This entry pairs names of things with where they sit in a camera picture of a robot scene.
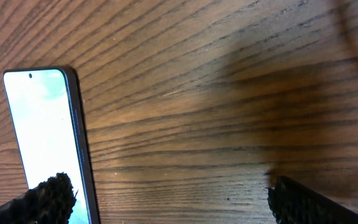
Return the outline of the blue Galaxy smartphone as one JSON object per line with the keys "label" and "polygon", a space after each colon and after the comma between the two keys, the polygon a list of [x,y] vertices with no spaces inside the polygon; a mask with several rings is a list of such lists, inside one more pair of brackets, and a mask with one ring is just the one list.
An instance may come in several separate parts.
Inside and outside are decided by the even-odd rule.
{"label": "blue Galaxy smartphone", "polygon": [[70,67],[18,68],[2,75],[27,186],[64,172],[77,201],[70,223],[99,223],[79,84]]}

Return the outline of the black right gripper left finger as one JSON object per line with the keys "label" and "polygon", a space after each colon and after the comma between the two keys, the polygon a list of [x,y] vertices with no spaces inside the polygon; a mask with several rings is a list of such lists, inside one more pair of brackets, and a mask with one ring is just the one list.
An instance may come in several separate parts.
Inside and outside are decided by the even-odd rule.
{"label": "black right gripper left finger", "polygon": [[76,193],[69,176],[57,173],[0,206],[0,224],[68,224]]}

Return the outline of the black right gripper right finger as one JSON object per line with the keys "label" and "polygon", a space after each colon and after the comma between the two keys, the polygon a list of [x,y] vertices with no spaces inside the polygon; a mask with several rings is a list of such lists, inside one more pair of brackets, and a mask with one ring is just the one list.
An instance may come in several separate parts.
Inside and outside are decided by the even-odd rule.
{"label": "black right gripper right finger", "polygon": [[358,224],[358,214],[280,176],[268,188],[268,205],[278,224]]}

